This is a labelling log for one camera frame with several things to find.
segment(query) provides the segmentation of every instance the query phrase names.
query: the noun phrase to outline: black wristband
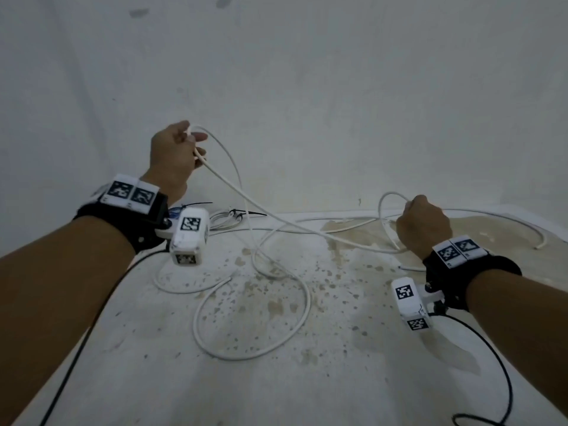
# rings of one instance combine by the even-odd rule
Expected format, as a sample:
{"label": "black wristband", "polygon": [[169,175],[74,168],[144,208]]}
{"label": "black wristband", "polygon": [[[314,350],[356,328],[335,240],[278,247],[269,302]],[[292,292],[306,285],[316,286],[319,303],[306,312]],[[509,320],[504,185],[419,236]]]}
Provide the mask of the black wristband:
{"label": "black wristband", "polygon": [[94,216],[108,222],[118,229],[130,242],[136,254],[145,249],[154,248],[164,239],[156,236],[156,229],[168,225],[167,196],[158,193],[148,214],[130,209],[109,206],[96,201],[82,206],[74,220],[82,216]]}
{"label": "black wristband", "polygon": [[426,266],[426,281],[432,291],[442,290],[446,306],[465,311],[469,311],[465,296],[467,286],[481,272],[500,269],[522,275],[520,267],[513,260],[501,256],[486,255],[449,268],[436,252],[432,251],[422,263]]}

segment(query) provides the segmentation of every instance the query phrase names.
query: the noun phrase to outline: person's left arm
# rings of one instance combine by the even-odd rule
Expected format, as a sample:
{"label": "person's left arm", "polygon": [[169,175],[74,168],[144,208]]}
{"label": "person's left arm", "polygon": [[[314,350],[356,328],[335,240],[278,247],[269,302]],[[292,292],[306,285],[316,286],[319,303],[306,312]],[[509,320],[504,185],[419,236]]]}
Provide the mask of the person's left arm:
{"label": "person's left arm", "polygon": [[[169,204],[201,166],[193,151],[207,136],[188,137],[188,127],[181,121],[156,133],[141,177]],[[16,419],[61,364],[134,255],[115,227],[83,216],[0,258],[0,426]]]}

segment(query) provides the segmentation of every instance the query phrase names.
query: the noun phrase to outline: person's right arm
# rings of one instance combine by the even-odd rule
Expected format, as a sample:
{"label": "person's right arm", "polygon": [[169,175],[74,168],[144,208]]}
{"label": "person's right arm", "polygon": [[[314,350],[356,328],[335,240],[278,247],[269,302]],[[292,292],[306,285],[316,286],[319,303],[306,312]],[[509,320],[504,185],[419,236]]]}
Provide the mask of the person's right arm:
{"label": "person's right arm", "polygon": [[[396,231],[421,260],[452,237],[449,219],[425,196],[407,203]],[[508,361],[568,416],[568,293],[487,270],[467,286],[466,302]]]}

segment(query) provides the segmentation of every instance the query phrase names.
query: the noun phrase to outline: wall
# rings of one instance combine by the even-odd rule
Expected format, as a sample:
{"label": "wall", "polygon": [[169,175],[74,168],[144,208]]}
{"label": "wall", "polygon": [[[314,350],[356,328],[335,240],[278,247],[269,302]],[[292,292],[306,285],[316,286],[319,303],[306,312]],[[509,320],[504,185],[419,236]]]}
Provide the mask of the wall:
{"label": "wall", "polygon": [[[183,118],[280,211],[372,209],[396,189],[568,225],[568,0],[3,3],[2,214],[38,196],[48,214],[3,223],[3,243],[60,224],[100,174],[145,171],[150,137]],[[206,169],[186,197],[204,198],[241,203]]]}
{"label": "wall", "polygon": [[49,0],[0,0],[0,256],[69,221],[110,166]]}

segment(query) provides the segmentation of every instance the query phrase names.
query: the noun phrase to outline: white floor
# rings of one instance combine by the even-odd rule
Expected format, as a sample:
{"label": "white floor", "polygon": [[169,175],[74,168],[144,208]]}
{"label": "white floor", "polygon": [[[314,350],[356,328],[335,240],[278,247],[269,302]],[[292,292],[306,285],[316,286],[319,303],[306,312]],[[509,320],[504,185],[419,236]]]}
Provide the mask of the white floor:
{"label": "white floor", "polygon": [[[523,217],[558,237],[551,236],[549,246],[535,251],[531,247],[538,236],[530,229],[479,216],[452,219],[454,232],[468,232],[487,248],[514,258],[529,276],[568,289],[566,273],[561,272],[568,233],[523,209],[491,209]],[[256,219],[255,224],[271,223]],[[351,235],[387,245],[375,223]],[[342,249],[318,236],[278,234],[266,248],[309,284],[312,308],[300,331],[251,361],[220,361],[204,354],[191,332],[203,295],[163,293],[152,278],[162,265],[160,276],[169,279],[165,283],[179,288],[234,274],[205,305],[201,333],[217,349],[256,350],[297,322],[304,295],[295,281],[258,277],[250,265],[250,247],[248,232],[213,236],[202,268],[175,267],[160,254],[134,270],[109,302],[49,424],[449,425],[456,412],[501,418],[506,383],[477,337],[437,317],[436,333],[419,338],[400,321],[388,282],[406,274],[398,270],[396,260],[411,262],[411,257]],[[450,313],[478,328],[471,315]],[[506,365],[515,392],[508,424],[568,425]],[[63,367],[18,426],[38,423]]]}

